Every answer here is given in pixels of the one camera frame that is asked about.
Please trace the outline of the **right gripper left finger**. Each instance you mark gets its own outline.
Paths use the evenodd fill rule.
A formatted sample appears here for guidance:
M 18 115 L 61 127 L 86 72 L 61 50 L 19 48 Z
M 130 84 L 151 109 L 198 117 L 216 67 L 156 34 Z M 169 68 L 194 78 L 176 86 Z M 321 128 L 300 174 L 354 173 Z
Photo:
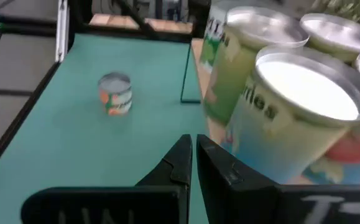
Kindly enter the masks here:
M 192 159 L 184 134 L 136 185 L 41 190 L 22 204 L 22 224 L 188 224 Z

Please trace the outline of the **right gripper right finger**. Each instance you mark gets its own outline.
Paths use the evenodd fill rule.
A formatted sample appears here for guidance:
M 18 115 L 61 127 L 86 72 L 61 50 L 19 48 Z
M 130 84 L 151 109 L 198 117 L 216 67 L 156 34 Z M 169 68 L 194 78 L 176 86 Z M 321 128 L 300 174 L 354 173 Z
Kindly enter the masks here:
M 360 185 L 282 185 L 196 139 L 209 224 L 360 224 Z

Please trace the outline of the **cherries can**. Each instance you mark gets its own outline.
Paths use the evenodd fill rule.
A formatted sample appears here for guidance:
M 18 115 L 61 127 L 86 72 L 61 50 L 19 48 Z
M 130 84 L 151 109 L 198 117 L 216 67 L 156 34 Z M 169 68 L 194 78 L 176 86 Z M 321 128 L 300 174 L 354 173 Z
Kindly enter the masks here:
M 286 183 L 360 124 L 360 73 L 308 47 L 261 49 L 221 145 Z

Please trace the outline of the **short mandarin oranges can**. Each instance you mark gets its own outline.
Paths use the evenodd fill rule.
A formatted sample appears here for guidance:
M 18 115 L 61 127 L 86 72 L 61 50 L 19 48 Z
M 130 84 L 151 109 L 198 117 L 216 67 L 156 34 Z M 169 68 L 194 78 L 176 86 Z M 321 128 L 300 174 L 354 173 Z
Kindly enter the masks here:
M 132 106 L 131 79 L 124 73 L 111 72 L 98 81 L 99 98 L 108 115 L 126 114 Z

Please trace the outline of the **tomatoes can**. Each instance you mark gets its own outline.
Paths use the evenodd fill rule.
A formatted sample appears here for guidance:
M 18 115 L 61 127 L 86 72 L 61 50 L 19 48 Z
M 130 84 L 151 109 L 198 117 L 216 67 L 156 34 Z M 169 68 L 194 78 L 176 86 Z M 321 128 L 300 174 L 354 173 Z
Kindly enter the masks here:
M 326 184 L 360 183 L 360 73 L 309 48 L 297 58 L 305 70 L 295 74 L 304 81 L 295 99 L 305 110 L 300 119 L 314 129 L 302 141 L 313 153 L 307 176 Z

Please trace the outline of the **pale green oranges can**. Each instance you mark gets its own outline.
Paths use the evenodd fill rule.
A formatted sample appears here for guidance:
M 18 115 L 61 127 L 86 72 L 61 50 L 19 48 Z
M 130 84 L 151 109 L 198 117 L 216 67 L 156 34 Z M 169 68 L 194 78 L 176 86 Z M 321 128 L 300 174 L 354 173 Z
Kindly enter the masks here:
M 308 40 L 300 23 L 279 11 L 257 6 L 230 9 L 203 100 L 206 114 L 227 125 L 258 51 L 269 45 L 302 47 Z

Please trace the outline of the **pink mixed fruit can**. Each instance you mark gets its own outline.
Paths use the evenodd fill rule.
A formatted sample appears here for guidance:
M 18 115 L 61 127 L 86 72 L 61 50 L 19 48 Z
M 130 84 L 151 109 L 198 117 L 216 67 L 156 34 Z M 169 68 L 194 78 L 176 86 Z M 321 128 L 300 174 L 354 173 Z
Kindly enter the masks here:
M 203 45 L 200 55 L 200 65 L 211 73 L 218 46 L 223 34 L 224 23 L 228 7 L 225 0 L 211 0 L 210 10 L 206 22 Z

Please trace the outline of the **peaches can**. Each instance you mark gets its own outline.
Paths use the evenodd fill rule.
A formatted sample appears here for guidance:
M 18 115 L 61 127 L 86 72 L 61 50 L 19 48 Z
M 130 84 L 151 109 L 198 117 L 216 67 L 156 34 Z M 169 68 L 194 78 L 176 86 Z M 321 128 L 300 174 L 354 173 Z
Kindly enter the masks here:
M 300 26 L 310 35 L 308 46 L 345 63 L 360 54 L 360 24 L 323 13 L 305 14 Z

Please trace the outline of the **green table mat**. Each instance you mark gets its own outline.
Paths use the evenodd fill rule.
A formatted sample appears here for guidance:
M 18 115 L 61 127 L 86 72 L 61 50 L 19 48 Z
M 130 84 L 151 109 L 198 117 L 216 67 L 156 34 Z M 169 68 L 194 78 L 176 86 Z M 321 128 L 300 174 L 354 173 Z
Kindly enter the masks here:
M 131 79 L 132 106 L 109 116 L 98 80 Z M 21 224 L 24 201 L 50 187 L 132 186 L 183 134 L 206 131 L 188 44 L 78 34 L 0 158 L 0 224 Z

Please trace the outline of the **silver corner bracket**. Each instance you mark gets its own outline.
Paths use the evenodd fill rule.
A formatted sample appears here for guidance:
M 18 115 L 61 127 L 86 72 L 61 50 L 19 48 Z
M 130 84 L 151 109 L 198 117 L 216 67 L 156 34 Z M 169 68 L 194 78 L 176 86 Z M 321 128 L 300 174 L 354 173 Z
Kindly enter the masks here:
M 68 0 L 58 1 L 55 61 L 62 62 L 68 52 L 70 9 Z

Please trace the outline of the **black aluminium table frame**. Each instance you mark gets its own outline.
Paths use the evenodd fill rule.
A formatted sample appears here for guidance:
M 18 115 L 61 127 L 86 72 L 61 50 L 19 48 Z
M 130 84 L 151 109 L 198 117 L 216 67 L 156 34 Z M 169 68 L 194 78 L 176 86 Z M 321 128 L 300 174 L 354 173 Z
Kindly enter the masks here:
M 119 7 L 139 26 L 137 30 L 131 30 L 130 28 L 120 27 L 107 27 L 97 25 L 89 25 L 91 17 L 86 15 L 86 10 L 91 9 L 90 3 L 85 3 L 88 0 L 68 0 L 68 7 L 70 9 L 70 21 L 69 21 L 69 35 L 68 44 L 72 45 L 75 40 L 75 33 L 96 33 L 106 35 L 119 35 L 122 34 L 126 38 L 138 38 L 149 40 L 164 40 L 169 42 L 184 42 L 188 43 L 193 37 L 201 37 L 201 28 L 199 22 L 195 21 L 191 24 L 191 30 L 180 31 L 159 31 L 152 27 L 150 22 L 142 22 L 138 13 L 131 9 L 131 7 L 124 2 L 124 0 L 109 0 L 110 2 L 116 2 Z M 57 31 L 57 25 L 53 25 L 48 21 L 32 21 L 29 19 L 13 18 L 13 17 L 1 17 L 0 16 L 0 40 L 3 34 L 20 34 L 20 35 L 36 35 L 51 37 L 52 32 Z M 49 68 L 46 75 L 39 82 L 36 89 L 33 91 L 25 90 L 8 90 L 0 89 L 0 95 L 2 96 L 15 96 L 15 97 L 27 97 L 28 101 L 24 107 L 20 110 L 19 114 L 15 117 L 13 122 L 7 128 L 5 133 L 0 138 L 0 157 L 8 144 L 12 141 L 17 130 L 20 128 L 27 115 L 39 99 L 40 95 L 46 88 L 48 82 L 53 77 L 54 73 L 59 67 L 59 63 L 55 62 Z

